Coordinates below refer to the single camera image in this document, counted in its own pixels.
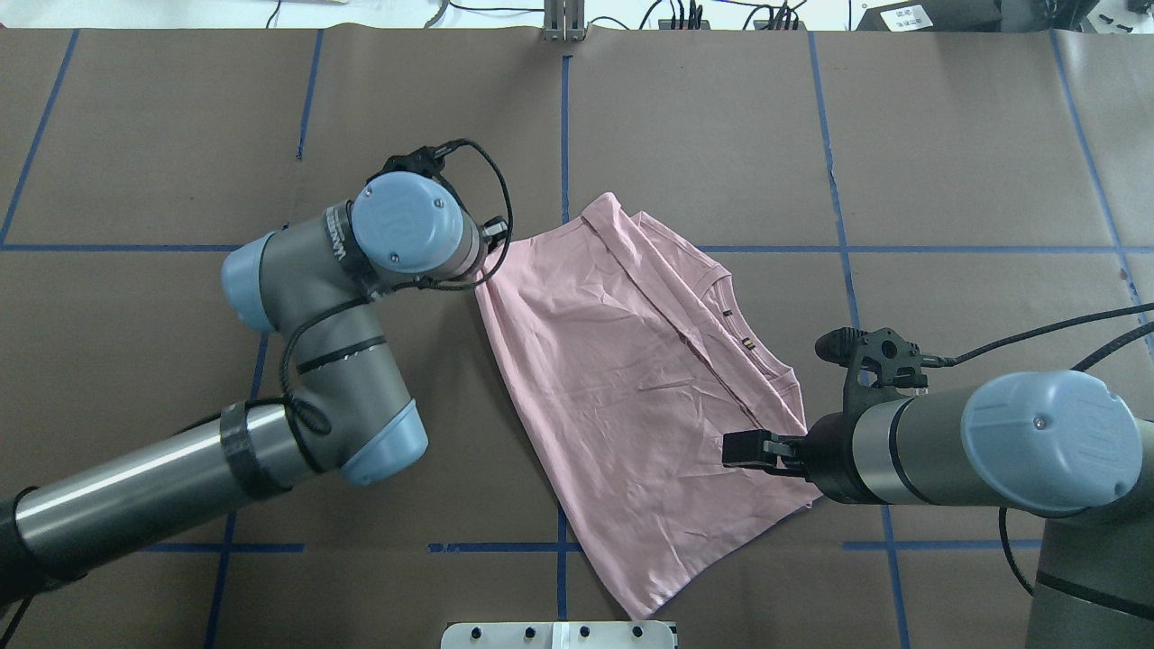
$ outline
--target white label sticker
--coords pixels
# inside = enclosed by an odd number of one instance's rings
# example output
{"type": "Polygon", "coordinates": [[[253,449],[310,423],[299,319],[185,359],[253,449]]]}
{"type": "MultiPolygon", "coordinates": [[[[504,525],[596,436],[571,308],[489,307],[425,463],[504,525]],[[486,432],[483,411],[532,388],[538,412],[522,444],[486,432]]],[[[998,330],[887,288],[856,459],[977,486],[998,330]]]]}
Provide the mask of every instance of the white label sticker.
{"type": "Polygon", "coordinates": [[[890,28],[890,31],[914,31],[915,29],[934,27],[934,21],[930,20],[921,5],[882,12],[882,20],[885,21],[885,27],[890,28]]]}

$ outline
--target light blue joint cover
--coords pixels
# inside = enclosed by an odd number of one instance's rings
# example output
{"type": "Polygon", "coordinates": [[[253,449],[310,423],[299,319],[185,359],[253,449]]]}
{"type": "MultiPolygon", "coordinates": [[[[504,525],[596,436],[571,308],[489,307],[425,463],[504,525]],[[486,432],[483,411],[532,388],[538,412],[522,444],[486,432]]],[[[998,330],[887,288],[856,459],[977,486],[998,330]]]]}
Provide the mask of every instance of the light blue joint cover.
{"type": "Polygon", "coordinates": [[[345,462],[340,475],[357,486],[370,485],[420,460],[428,446],[417,401],[409,400],[376,437],[345,462]]]}
{"type": "Polygon", "coordinates": [[[257,331],[271,334],[276,329],[264,313],[261,300],[261,258],[264,256],[264,245],[272,232],[255,241],[249,241],[228,253],[220,267],[220,284],[228,304],[237,309],[240,321],[257,331]]]}
{"type": "Polygon", "coordinates": [[[407,171],[374,178],[350,216],[365,254],[404,275],[422,275],[448,261],[460,245],[464,218],[448,189],[407,171]]]}
{"type": "Polygon", "coordinates": [[[1082,372],[1020,372],[977,388],[962,410],[961,441],[994,490],[1050,516],[1114,502],[1142,467],[1130,408],[1082,372]]]}

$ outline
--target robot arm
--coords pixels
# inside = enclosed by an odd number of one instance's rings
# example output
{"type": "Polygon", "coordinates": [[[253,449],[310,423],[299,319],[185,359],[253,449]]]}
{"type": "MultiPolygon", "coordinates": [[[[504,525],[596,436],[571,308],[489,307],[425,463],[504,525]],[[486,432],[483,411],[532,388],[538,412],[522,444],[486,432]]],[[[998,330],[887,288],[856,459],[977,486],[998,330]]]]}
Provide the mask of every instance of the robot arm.
{"type": "Polygon", "coordinates": [[[1026,372],[907,396],[942,366],[891,329],[841,329],[842,411],[809,434],[725,437],[722,463],[812,482],[845,503],[997,506],[1048,519],[1028,648],[1154,639],[1154,424],[1081,372],[1026,372]],[[876,375],[862,385],[865,373],[876,375]]]}
{"type": "Polygon", "coordinates": [[[315,475],[339,469],[367,485],[415,462],[428,440],[369,300],[406,286],[471,288],[496,270],[469,282],[502,239],[508,245],[509,225],[479,229],[440,177],[444,156],[466,143],[390,158],[353,201],[230,254],[222,279],[240,319],[287,338],[285,396],[230,405],[0,501],[0,606],[315,475]]]}

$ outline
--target metal bracket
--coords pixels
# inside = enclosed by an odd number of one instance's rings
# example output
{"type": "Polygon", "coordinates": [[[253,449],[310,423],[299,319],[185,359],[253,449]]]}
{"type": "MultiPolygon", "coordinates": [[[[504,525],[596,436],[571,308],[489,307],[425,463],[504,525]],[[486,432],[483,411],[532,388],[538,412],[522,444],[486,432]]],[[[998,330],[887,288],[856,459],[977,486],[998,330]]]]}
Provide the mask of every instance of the metal bracket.
{"type": "Polygon", "coordinates": [[[585,40],[585,0],[545,0],[545,40],[585,40]]]}
{"type": "Polygon", "coordinates": [[[677,625],[638,622],[457,622],[444,629],[441,649],[677,649],[677,625]]]}

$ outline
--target folded garment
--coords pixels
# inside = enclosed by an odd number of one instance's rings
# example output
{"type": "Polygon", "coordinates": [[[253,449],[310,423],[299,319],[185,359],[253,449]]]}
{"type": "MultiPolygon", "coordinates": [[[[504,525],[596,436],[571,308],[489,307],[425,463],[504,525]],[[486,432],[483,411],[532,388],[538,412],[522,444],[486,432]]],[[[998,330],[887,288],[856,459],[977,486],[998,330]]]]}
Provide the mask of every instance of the folded garment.
{"type": "Polygon", "coordinates": [[[805,434],[794,372],[730,274],[604,194],[477,289],[493,352],[585,555],[634,619],[819,492],[721,465],[721,435],[805,434]]]}

